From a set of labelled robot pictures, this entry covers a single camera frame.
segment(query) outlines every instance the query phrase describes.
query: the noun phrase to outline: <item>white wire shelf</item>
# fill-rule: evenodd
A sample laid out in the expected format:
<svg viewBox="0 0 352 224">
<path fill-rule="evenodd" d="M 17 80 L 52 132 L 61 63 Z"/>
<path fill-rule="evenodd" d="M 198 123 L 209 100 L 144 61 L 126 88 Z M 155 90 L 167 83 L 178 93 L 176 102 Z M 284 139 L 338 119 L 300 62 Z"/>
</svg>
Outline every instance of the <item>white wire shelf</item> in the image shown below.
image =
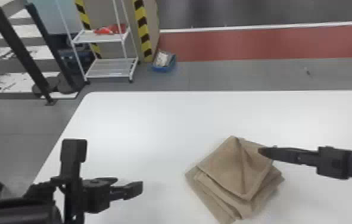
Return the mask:
<svg viewBox="0 0 352 224">
<path fill-rule="evenodd" d="M 96 59 L 86 73 L 87 78 L 133 77 L 138 58 Z"/>
<path fill-rule="evenodd" d="M 73 39 L 73 43 L 104 43 L 104 42 L 124 42 L 130 33 L 130 27 L 125 33 L 106 35 L 96 34 L 93 30 L 81 30 Z"/>
</svg>

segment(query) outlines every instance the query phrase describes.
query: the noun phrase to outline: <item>folded towel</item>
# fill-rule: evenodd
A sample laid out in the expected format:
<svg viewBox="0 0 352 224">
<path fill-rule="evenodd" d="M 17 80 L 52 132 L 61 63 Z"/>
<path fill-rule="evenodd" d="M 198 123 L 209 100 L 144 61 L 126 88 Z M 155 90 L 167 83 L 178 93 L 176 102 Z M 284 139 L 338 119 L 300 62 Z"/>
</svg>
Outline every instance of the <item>folded towel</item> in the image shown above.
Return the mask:
<svg viewBox="0 0 352 224">
<path fill-rule="evenodd" d="M 221 224 L 251 217 L 283 182 L 272 160 L 258 153 L 260 147 L 231 136 L 186 174 L 191 188 Z"/>
</svg>

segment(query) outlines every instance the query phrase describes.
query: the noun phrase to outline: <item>black mount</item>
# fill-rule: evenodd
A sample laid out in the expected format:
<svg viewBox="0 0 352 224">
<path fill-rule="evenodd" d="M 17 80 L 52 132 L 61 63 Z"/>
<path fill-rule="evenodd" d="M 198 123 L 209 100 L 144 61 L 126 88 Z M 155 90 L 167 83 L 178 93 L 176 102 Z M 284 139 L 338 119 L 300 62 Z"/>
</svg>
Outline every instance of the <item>black mount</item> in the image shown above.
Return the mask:
<svg viewBox="0 0 352 224">
<path fill-rule="evenodd" d="M 335 179 L 352 178 L 352 151 L 319 147 L 317 151 L 299 148 L 260 148 L 259 153 L 272 160 L 316 167 L 318 175 Z"/>
<path fill-rule="evenodd" d="M 99 213 L 115 200 L 129 200 L 142 194 L 142 182 L 113 186 L 117 178 L 80 177 L 81 163 L 86 160 L 87 141 L 65 139 L 62 142 L 59 176 L 31 185 L 21 198 L 0 200 L 0 224 L 83 224 L 84 213 Z M 54 192 L 64 194 L 64 217 L 55 206 Z"/>
</svg>

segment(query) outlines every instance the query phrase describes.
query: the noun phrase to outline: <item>white table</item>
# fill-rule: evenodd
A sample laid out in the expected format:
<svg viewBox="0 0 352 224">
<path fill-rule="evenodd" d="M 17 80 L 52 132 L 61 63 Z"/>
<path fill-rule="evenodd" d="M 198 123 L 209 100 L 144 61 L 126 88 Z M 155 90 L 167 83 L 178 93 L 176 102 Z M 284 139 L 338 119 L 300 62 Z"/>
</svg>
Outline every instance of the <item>white table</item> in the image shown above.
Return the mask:
<svg viewBox="0 0 352 224">
<path fill-rule="evenodd" d="M 86 224 L 217 223 L 184 173 L 229 135 L 265 145 L 352 150 L 352 91 L 96 92 L 85 96 L 35 182 L 58 175 L 64 138 L 88 140 L 82 177 L 144 181 Z M 266 208 L 241 223 L 352 223 L 352 180 L 275 162 L 286 181 Z M 62 207 L 63 198 L 55 198 Z"/>
</svg>

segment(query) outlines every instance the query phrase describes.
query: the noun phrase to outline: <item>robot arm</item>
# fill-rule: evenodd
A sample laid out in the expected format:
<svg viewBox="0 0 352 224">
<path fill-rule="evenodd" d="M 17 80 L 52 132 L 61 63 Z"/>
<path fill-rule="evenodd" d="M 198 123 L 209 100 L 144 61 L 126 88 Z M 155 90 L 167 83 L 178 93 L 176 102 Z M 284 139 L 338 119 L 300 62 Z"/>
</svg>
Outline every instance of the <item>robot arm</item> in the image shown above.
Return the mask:
<svg viewBox="0 0 352 224">
<path fill-rule="evenodd" d="M 318 151 L 298 148 L 260 148 L 259 153 L 267 158 L 292 164 L 316 167 L 316 173 L 329 178 L 352 178 L 352 151 L 333 147 L 319 147 Z"/>
</svg>

